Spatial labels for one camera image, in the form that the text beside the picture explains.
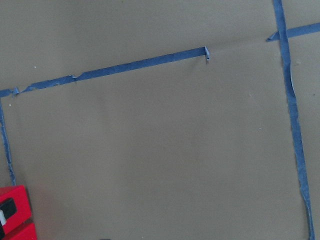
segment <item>torn tape end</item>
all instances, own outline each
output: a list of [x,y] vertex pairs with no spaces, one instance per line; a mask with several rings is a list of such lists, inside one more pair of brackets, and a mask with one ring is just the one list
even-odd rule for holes
[[13,95],[13,96],[16,96],[16,95],[18,95],[19,93],[20,93],[19,88],[16,86],[16,87],[13,89],[13,91],[12,91],[12,95]]
[[205,51],[206,60],[209,61],[210,60],[210,52],[206,46],[204,47],[204,51]]

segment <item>white label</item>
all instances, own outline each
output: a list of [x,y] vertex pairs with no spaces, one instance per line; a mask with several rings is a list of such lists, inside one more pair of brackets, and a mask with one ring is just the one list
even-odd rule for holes
[[0,222],[2,226],[7,223],[4,212],[2,210],[0,210]]

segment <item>black slot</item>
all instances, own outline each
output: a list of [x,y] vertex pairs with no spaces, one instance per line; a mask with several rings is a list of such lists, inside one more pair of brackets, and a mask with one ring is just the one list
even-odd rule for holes
[[0,204],[0,210],[3,211],[3,215],[7,220],[13,214],[17,212],[17,207],[13,198],[9,198]]

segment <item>blue painter's tape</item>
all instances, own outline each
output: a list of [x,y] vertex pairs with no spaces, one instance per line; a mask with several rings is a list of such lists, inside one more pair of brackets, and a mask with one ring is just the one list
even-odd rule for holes
[[10,145],[9,145],[9,141],[8,141],[8,137],[7,137],[4,111],[2,108],[1,101],[0,101],[0,124],[1,124],[1,136],[2,136],[2,141],[3,141],[3,145],[4,145],[4,151],[5,151],[5,156],[6,156],[6,162],[7,162],[8,169],[9,169],[10,179],[11,179],[12,185],[15,186],[16,185],[16,176],[15,176],[14,169],[12,167]]
[[0,98],[7,97],[7,96],[13,94],[13,92],[14,91],[12,89],[0,90]]
[[155,66],[155,65],[180,61],[183,59],[189,59],[189,58],[194,58],[194,57],[199,57],[199,56],[206,56],[208,59],[208,57],[210,58],[210,53],[206,47],[199,47],[199,48],[195,48],[195,49],[191,49],[191,50],[187,50],[187,51],[180,51],[180,52],[167,54],[167,55],[163,55],[163,56],[156,56],[153,58],[148,58],[148,59],[144,59],[144,60],[140,60],[140,61],[134,61],[134,62],[126,63],[126,64],[106,67],[106,68],[97,69],[97,70],[93,70],[93,71],[86,71],[78,77],[75,77],[73,75],[69,75],[69,76],[64,76],[64,77],[60,77],[60,78],[53,79],[53,80],[36,82],[36,83],[33,83],[30,86],[28,86],[25,90],[23,90],[20,93],[26,93],[26,92],[30,92],[30,91],[33,91],[36,89],[46,89],[46,88],[50,88],[50,87],[54,87],[54,86],[58,86],[58,85],[74,83],[77,81],[98,78],[98,77],[102,77],[102,76],[127,72],[127,71],[131,71],[131,70],[151,67],[151,66]]
[[301,129],[300,129],[300,124],[298,120],[299,114],[298,114],[297,99],[296,99],[296,94],[294,91],[292,76],[291,76],[291,57],[290,57],[289,41],[287,36],[285,12],[283,8],[282,0],[273,0],[273,5],[274,5],[276,24],[279,32],[281,55],[283,59],[284,83],[285,83],[286,95],[288,100],[288,108],[289,108],[289,115],[290,115],[291,128],[292,128],[293,146],[295,151],[298,178],[300,182],[300,192],[304,200],[306,214],[307,214],[309,240],[315,240],[307,169],[306,169],[304,148],[302,144]]
[[[293,38],[296,36],[306,35],[306,34],[313,34],[316,32],[320,32],[320,22],[305,26],[299,26],[295,28],[291,28],[287,30],[287,37]],[[280,39],[279,32],[275,32],[270,37],[267,38],[267,42],[272,42]]]

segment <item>red box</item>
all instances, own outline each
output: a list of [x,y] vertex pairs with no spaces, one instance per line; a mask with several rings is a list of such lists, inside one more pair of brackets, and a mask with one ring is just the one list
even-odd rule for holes
[[33,223],[23,223],[2,240],[37,240],[36,227]]
[[8,199],[14,200],[16,213],[9,217],[6,224],[2,226],[6,235],[28,220],[32,215],[27,192],[23,185],[0,188],[0,203],[5,202]]

